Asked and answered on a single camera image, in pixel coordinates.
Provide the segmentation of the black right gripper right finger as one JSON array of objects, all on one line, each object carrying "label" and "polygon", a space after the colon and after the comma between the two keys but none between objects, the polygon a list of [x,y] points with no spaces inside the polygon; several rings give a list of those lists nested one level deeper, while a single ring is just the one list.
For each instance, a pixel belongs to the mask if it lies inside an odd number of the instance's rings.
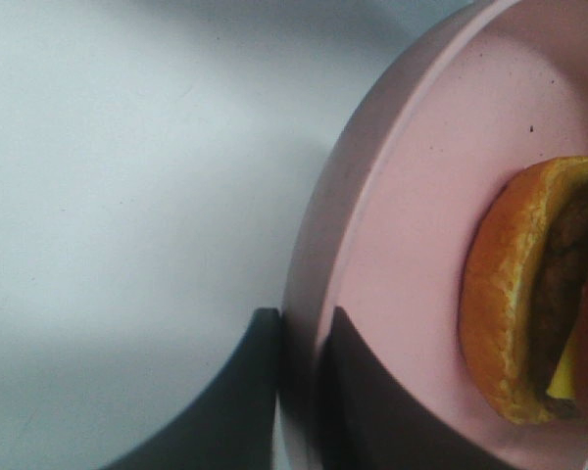
[{"label": "black right gripper right finger", "polygon": [[318,393],[324,469],[473,469],[475,454],[381,365],[346,310],[334,310]]}]

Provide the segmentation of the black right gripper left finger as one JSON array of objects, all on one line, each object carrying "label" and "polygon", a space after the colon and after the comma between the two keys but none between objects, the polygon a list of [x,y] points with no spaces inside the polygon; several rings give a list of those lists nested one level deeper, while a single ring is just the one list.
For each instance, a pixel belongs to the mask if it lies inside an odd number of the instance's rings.
[{"label": "black right gripper left finger", "polygon": [[271,469],[280,315],[254,311],[220,373],[174,420],[109,469]]}]

